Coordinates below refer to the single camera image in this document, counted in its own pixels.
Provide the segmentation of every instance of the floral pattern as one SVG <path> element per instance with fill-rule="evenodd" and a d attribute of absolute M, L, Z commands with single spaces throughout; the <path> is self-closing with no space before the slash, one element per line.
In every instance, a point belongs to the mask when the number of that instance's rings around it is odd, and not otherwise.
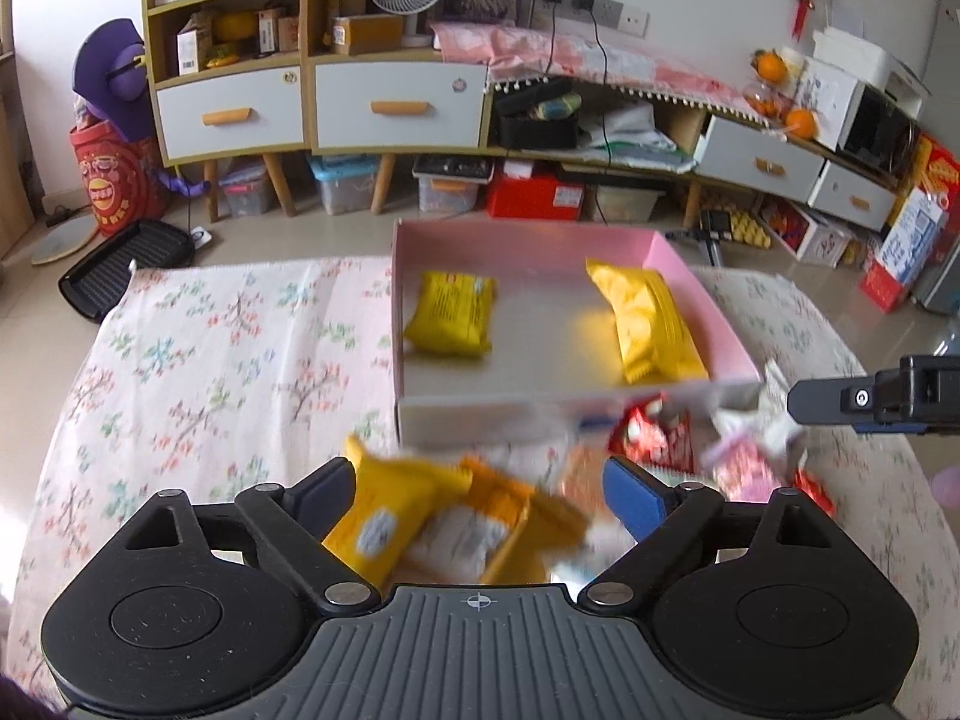
<path fill-rule="evenodd" d="M 758 364 L 775 359 L 788 380 L 862 372 L 789 282 L 698 275 Z M 157 490 L 212 503 L 265 480 L 291 485 L 336 456 L 350 432 L 374 451 L 397 451 L 389 285 L 386 258 L 133 276 L 67 397 L 37 489 L 8 653 L 21 685 L 56 699 L 40 651 L 43 616 Z M 551 488 L 565 442 L 472 449 Z M 909 444 L 849 429 L 812 430 L 809 443 L 810 469 L 840 524 L 919 620 L 898 709 L 919 720 L 957 716 L 960 559 Z"/>

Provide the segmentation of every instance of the white drawer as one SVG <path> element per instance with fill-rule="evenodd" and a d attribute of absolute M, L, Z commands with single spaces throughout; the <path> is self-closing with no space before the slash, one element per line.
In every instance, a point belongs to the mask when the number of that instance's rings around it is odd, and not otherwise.
<path fill-rule="evenodd" d="M 808 205 L 825 214 L 878 230 L 893 208 L 895 199 L 891 191 L 846 167 L 827 161 L 827 167 L 824 167 L 823 174 L 813 187 Z"/>
<path fill-rule="evenodd" d="M 317 146 L 477 148 L 486 83 L 484 65 L 318 65 Z"/>
<path fill-rule="evenodd" d="M 162 89 L 157 93 L 157 102 L 163 141 L 171 161 L 222 151 L 304 147 L 299 66 Z M 234 121 L 203 123 L 205 117 L 227 112 L 232 115 L 226 118 Z"/>
<path fill-rule="evenodd" d="M 700 138 L 695 157 L 698 175 L 799 202 L 808 200 L 824 165 L 822 157 L 792 143 L 716 116 Z"/>

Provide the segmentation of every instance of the crosshair symbol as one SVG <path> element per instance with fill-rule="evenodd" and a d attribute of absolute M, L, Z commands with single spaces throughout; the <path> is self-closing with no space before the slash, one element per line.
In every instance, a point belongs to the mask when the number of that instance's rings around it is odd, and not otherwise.
<path fill-rule="evenodd" d="M 474 610 L 479 611 L 482 608 L 487 608 L 491 604 L 495 604 L 496 601 L 491 598 L 488 598 L 486 595 L 477 593 L 467 598 L 467 600 L 465 600 L 464 603 L 467 604 L 469 608 L 474 608 Z"/>

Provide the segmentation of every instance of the gray ribbed plate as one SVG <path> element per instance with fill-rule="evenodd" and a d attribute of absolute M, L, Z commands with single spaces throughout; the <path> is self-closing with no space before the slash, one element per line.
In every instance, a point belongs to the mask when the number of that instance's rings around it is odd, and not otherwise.
<path fill-rule="evenodd" d="M 198 679 L 203 669 L 198 664 Z M 93 716 L 73 712 L 77 720 Z M 401 587 L 320 626 L 278 683 L 211 720 L 744 720 L 680 683 L 634 624 L 558 587 Z M 894 720 L 888 707 L 858 715 Z"/>

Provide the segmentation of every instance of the open cardboard box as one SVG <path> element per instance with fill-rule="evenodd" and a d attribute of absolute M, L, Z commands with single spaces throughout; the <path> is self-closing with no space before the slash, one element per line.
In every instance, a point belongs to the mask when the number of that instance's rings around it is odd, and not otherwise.
<path fill-rule="evenodd" d="M 686 319 L 709 381 L 628 386 L 610 305 L 587 276 L 592 257 L 659 271 Z M 497 281 L 483 360 L 405 346 L 424 271 Z M 664 237 L 652 230 L 536 221 L 401 221 L 394 239 L 392 336 L 397 429 L 406 447 L 531 442 L 616 419 L 635 399 L 668 392 L 694 415 L 743 408 L 760 374 L 726 317 Z"/>

